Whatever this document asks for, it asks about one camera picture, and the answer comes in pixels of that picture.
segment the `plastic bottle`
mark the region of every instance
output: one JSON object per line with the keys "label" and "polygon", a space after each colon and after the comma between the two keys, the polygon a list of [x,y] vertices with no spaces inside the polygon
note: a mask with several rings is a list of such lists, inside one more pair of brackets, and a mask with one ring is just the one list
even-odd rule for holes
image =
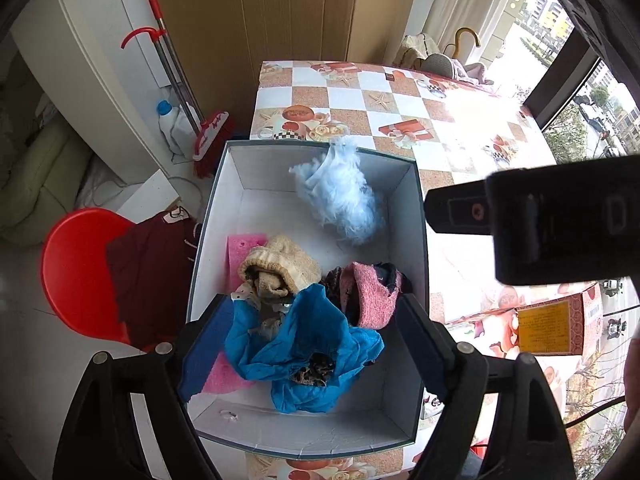
{"label": "plastic bottle", "polygon": [[174,124],[176,119],[178,118],[178,110],[177,107],[172,107],[168,101],[160,101],[158,106],[156,107],[158,114],[160,117],[158,118],[158,124],[160,126],[160,131],[164,135],[166,142],[169,144],[169,149],[172,153],[176,155],[184,155],[180,146],[175,142],[173,137],[171,136],[171,130],[174,128]]}
{"label": "plastic bottle", "polygon": [[[191,105],[189,105],[189,110],[197,124],[196,110],[194,110]],[[191,160],[193,158],[193,152],[195,151],[196,133],[193,131],[189,118],[184,113],[184,110],[182,110],[182,107],[180,107],[180,111],[175,119],[174,127],[171,130],[171,137],[174,142],[180,146],[184,156]]]}

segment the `blue bottle cap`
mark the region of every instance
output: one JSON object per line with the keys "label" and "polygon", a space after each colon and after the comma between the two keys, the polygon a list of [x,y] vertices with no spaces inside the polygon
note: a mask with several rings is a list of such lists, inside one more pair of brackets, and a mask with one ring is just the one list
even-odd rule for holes
{"label": "blue bottle cap", "polygon": [[168,101],[160,101],[156,110],[160,115],[167,115],[174,107],[171,106],[171,103]]}

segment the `cardboard box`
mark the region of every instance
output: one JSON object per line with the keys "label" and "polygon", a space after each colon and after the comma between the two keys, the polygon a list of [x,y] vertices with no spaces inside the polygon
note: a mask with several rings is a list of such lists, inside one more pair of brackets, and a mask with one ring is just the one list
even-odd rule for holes
{"label": "cardboard box", "polygon": [[[296,195],[289,173],[327,149],[327,144],[296,140],[227,143],[198,247],[189,320],[198,319],[216,293],[226,292],[226,238],[232,234],[286,234],[318,261],[323,273],[352,261],[393,262],[426,304],[426,225],[415,161],[358,150],[360,169],[382,199],[386,227],[369,243],[354,247],[338,240],[334,227],[319,226]],[[258,382],[232,394],[194,396],[188,412],[196,431],[228,446],[285,458],[354,456],[412,443],[422,382],[394,321],[380,333],[385,342],[380,358],[364,368],[331,412],[283,415],[271,402],[270,382]]]}
{"label": "cardboard box", "polygon": [[602,334],[600,288],[586,285],[586,290],[563,298],[494,308],[447,323],[447,327],[458,335],[465,326],[469,333],[473,329],[471,342],[487,355],[504,357],[518,347],[537,356],[582,356],[586,360]]}

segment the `dark red cloth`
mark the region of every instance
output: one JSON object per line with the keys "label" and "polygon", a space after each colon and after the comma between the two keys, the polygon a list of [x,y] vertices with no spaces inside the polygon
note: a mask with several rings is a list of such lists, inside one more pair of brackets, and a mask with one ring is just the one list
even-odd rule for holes
{"label": "dark red cloth", "polygon": [[[164,220],[180,213],[186,218]],[[176,208],[134,225],[107,245],[118,313],[132,346],[148,350],[172,341],[184,326],[200,225],[198,232],[195,227],[186,211]]]}

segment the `curtain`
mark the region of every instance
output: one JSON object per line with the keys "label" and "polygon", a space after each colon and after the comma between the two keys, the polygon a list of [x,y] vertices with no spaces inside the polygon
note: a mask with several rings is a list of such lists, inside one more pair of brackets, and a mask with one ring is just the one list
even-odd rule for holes
{"label": "curtain", "polygon": [[[423,32],[431,36],[441,52],[449,43],[454,43],[456,31],[460,27],[472,28],[480,39],[480,48],[475,48],[470,34],[461,37],[458,59],[468,64],[480,59],[482,51],[494,33],[504,8],[509,0],[434,0]],[[450,46],[446,54],[453,53]]]}

